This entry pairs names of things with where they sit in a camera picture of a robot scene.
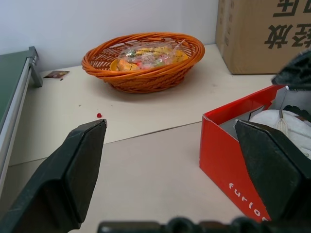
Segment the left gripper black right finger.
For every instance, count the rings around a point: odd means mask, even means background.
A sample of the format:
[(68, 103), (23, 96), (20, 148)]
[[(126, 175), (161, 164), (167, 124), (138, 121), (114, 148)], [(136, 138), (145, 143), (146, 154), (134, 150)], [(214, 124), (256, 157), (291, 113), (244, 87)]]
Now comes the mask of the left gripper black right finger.
[(311, 160), (280, 130), (237, 120), (246, 169), (271, 220), (311, 220)]

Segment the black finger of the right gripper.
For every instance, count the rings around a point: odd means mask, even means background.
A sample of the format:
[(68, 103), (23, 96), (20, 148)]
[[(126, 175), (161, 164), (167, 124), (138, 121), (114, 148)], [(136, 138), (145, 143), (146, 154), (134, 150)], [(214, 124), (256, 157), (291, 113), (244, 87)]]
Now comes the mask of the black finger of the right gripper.
[(299, 53), (271, 80), (272, 85), (283, 85), (288, 90), (311, 91), (311, 50)]

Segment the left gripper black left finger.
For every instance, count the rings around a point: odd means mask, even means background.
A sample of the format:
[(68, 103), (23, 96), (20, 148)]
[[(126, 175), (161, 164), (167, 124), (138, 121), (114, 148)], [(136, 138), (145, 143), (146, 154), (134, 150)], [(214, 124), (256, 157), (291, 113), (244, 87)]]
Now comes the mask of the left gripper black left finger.
[(105, 119), (70, 131), (0, 220), (0, 233), (68, 233), (85, 221), (97, 182)]

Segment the white item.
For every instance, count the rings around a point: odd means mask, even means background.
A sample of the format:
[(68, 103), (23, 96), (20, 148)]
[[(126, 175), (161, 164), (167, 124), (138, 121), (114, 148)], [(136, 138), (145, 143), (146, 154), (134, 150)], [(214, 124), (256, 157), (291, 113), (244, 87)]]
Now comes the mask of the white item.
[(272, 106), (250, 121), (283, 132), (311, 160), (311, 90), (278, 90)]

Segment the red cardboard box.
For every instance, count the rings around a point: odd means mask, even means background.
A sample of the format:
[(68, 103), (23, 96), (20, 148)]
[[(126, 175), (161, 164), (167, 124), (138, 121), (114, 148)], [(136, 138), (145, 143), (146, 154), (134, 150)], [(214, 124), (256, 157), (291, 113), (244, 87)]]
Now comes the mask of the red cardboard box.
[(237, 120), (250, 121), (268, 110), (282, 88), (270, 86), (209, 111), (202, 119), (201, 170), (247, 217), (256, 221), (271, 219), (248, 175), (234, 126)]

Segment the brown cardboard carton black print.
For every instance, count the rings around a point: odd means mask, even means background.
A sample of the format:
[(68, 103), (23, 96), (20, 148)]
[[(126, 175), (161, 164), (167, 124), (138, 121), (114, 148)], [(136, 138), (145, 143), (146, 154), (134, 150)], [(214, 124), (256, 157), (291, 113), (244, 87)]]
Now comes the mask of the brown cardboard carton black print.
[(274, 74), (311, 49), (311, 0), (219, 0), (216, 44), (232, 74)]

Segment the small brown wrapper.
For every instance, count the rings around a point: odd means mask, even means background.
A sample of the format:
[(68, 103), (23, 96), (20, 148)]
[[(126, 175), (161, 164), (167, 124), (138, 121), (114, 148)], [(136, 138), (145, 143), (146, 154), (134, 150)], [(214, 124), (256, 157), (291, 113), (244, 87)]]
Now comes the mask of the small brown wrapper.
[(69, 71), (61, 71), (61, 70), (54, 70), (49, 74), (45, 75), (44, 78), (46, 79), (61, 79), (64, 76), (69, 74)]

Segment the cream table board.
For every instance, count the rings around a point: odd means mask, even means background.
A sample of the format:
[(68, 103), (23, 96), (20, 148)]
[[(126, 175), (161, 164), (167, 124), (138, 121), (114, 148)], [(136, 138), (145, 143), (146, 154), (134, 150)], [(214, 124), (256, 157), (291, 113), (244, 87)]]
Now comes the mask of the cream table board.
[(45, 78), (28, 87), (9, 164), (48, 157), (77, 126), (107, 120), (104, 141), (111, 143), (199, 122), (205, 112), (271, 85), (271, 75), (232, 75), (216, 45), (205, 47), (203, 59), (179, 85), (155, 93), (120, 92), (69, 67), (63, 79)]

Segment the orange wicker basket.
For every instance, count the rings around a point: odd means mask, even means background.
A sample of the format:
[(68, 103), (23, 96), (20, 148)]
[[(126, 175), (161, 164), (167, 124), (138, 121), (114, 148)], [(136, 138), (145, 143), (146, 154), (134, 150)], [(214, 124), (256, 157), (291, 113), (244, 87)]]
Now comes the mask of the orange wicker basket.
[[(188, 59), (176, 64), (138, 71), (114, 71), (110, 69), (122, 50), (141, 42), (166, 42), (180, 44)], [(203, 43), (190, 35), (171, 32), (149, 32), (123, 35), (110, 39), (91, 49), (82, 59), (83, 70), (127, 93), (153, 93), (179, 85), (186, 73), (205, 54)]]

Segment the clear bag of colourful sweets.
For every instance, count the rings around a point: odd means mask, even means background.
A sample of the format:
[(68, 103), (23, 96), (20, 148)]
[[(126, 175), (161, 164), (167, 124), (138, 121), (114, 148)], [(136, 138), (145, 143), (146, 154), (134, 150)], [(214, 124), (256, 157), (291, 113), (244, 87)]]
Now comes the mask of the clear bag of colourful sweets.
[(145, 42), (123, 50), (111, 63), (114, 71), (137, 71), (179, 63), (188, 59), (182, 43)]

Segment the green conveyor belt grey frame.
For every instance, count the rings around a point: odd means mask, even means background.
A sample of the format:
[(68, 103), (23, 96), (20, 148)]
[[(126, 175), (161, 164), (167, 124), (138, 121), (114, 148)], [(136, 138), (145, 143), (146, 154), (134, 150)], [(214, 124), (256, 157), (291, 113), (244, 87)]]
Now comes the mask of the green conveyor belt grey frame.
[(34, 46), (0, 55), (0, 196), (24, 105), (29, 80), (42, 87), (39, 56)]

